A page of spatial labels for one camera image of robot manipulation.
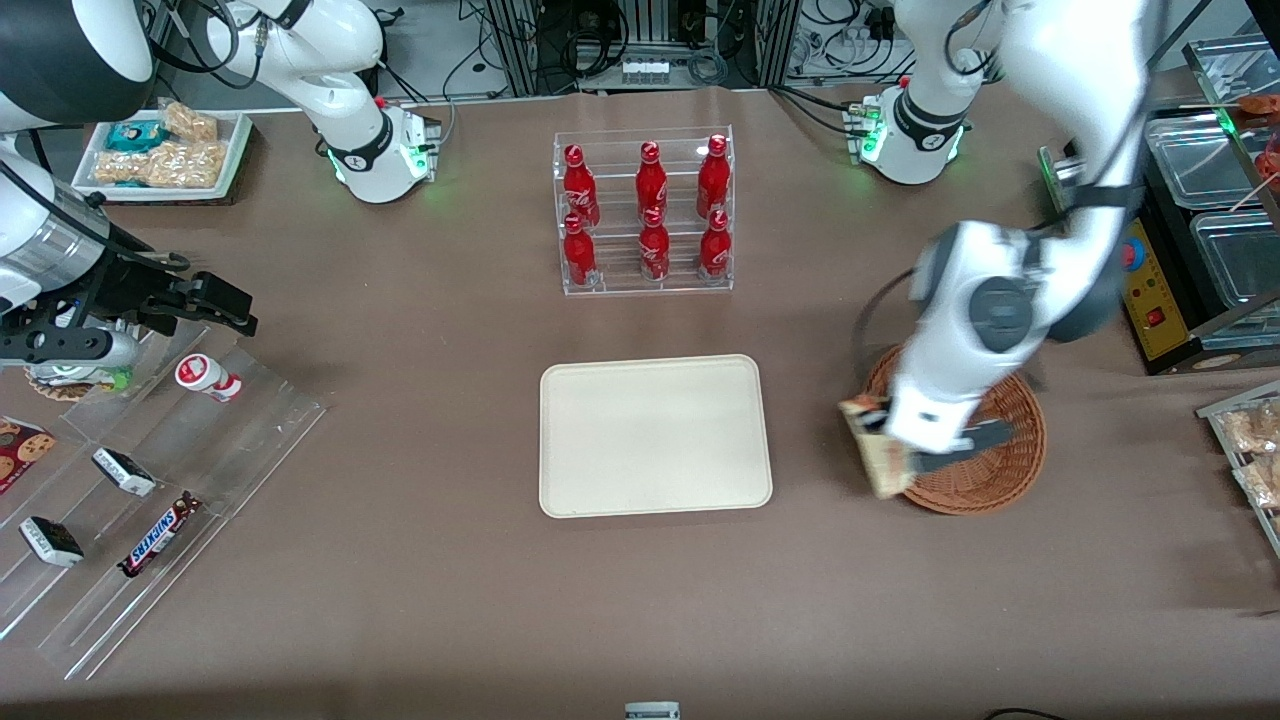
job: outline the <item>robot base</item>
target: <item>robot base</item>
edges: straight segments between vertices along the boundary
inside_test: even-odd
[[[946,164],[955,159],[964,128],[957,128],[951,141],[943,141],[936,150],[920,150],[893,118],[893,102],[901,94],[901,87],[890,87],[863,99],[860,115],[844,113],[845,129],[867,133],[849,138],[849,155],[854,164],[870,165],[893,182],[924,184],[942,174]]]
[[[440,126],[428,126],[421,115],[401,108],[387,108],[383,113],[392,122],[392,142],[371,168],[360,172],[344,168],[329,152],[338,181],[365,202],[390,202],[415,184],[434,181],[439,163]]]

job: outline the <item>white tray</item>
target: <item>white tray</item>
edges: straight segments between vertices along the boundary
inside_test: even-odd
[[[746,355],[553,365],[539,502],[552,518],[759,507],[773,495]]]
[[[97,163],[99,152],[106,147],[106,135],[115,123],[99,123],[93,128],[88,147],[81,156],[79,167],[76,168],[76,177],[72,178],[72,187],[82,195],[101,192],[114,202],[173,202],[227,197],[232,188],[232,181],[236,179],[236,169],[239,168],[241,156],[244,155],[244,146],[248,145],[253,120],[248,119],[246,113],[238,111],[201,110],[201,114],[218,120],[218,140],[227,143],[227,160],[223,163],[223,172],[218,174],[218,182],[214,183],[214,187],[131,187],[97,182],[93,179],[93,165]],[[156,120],[159,118],[160,110],[141,110],[129,120]]]

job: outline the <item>red coca-cola bottle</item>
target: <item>red coca-cola bottle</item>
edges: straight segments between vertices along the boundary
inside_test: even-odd
[[[718,283],[728,273],[728,251],[733,246],[728,236],[728,214],[721,209],[712,210],[707,224],[698,254],[698,277],[708,283]]]
[[[577,213],[589,225],[600,224],[600,201],[595,195],[595,176],[586,168],[582,147],[570,145],[564,149],[564,197],[570,213]]]
[[[703,160],[701,169],[698,170],[698,217],[705,218],[717,206],[724,205],[728,196],[728,176],[732,170],[728,167],[728,138],[723,135],[713,135],[707,141],[707,159]]]
[[[663,215],[662,208],[645,209],[640,231],[640,274],[650,281],[666,279],[671,270],[671,236],[662,227]]]
[[[595,268],[595,243],[582,225],[580,215],[564,218],[564,260],[568,279],[579,287],[591,287],[600,281],[600,270]]]
[[[644,218],[649,208],[667,211],[667,170],[658,161],[658,143],[640,145],[640,172],[636,173],[636,214]]]

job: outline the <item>yellow panel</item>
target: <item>yellow panel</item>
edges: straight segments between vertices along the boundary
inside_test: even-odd
[[[1165,273],[1151,251],[1151,241],[1140,220],[1133,222],[1129,236],[1142,242],[1146,259],[1137,270],[1125,273],[1124,306],[1129,311],[1133,327],[1138,328],[1143,355],[1147,360],[1155,360],[1188,341],[1187,323],[1174,304],[1169,283],[1165,282]],[[1157,309],[1164,313],[1165,320],[1149,327],[1147,316]]]

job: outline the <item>clear plastic lid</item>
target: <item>clear plastic lid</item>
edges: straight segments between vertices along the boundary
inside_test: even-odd
[[[1249,140],[1245,138],[1247,149]],[[1252,141],[1261,151],[1262,140]],[[1147,123],[1147,145],[1174,202],[1189,210],[1230,208],[1248,195],[1249,179],[1212,113]]]
[[[1192,234],[1228,305],[1280,286],[1280,234],[1265,211],[1204,213],[1192,220]]]

